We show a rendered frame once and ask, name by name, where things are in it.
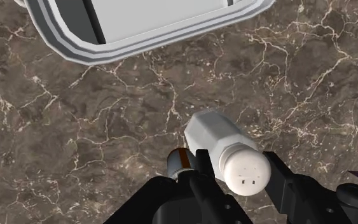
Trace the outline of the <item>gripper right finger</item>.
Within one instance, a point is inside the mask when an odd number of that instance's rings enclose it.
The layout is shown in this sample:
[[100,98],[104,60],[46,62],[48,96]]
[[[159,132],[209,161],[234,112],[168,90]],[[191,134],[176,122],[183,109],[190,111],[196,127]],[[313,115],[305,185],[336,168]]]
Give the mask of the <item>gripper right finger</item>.
[[335,191],[314,178],[293,173],[272,151],[264,151],[272,174],[265,191],[287,224],[358,224],[358,184],[344,183]]

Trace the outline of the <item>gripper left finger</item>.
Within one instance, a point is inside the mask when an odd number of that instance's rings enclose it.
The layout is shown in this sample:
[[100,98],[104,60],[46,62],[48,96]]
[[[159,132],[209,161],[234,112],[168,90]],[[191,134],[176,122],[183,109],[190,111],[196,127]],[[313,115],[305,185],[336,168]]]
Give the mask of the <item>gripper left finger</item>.
[[177,181],[151,178],[104,224],[253,224],[216,183],[208,151],[194,156],[194,170],[181,172]]

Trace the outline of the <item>silver can with brown band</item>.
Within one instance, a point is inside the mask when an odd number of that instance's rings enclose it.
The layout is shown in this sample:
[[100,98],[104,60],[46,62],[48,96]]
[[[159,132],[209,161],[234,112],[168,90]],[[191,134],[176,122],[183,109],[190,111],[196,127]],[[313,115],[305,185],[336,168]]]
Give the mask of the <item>silver can with brown band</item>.
[[194,170],[196,158],[187,148],[176,148],[167,157],[167,176],[178,180],[178,175],[184,171]]

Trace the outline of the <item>white shaker bottle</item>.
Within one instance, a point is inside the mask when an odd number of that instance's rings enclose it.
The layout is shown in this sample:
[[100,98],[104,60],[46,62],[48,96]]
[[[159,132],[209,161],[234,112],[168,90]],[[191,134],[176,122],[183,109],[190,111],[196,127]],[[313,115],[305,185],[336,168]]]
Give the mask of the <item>white shaker bottle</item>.
[[206,109],[193,114],[184,135],[192,153],[209,152],[215,177],[233,193],[251,196],[267,186],[272,174],[268,159],[221,113]]

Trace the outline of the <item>white sink basin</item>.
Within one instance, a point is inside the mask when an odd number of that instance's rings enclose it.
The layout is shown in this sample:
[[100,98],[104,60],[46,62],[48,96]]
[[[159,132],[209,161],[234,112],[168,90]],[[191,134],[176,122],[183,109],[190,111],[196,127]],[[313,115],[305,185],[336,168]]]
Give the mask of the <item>white sink basin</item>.
[[43,41],[87,66],[126,57],[241,22],[276,0],[14,0]]

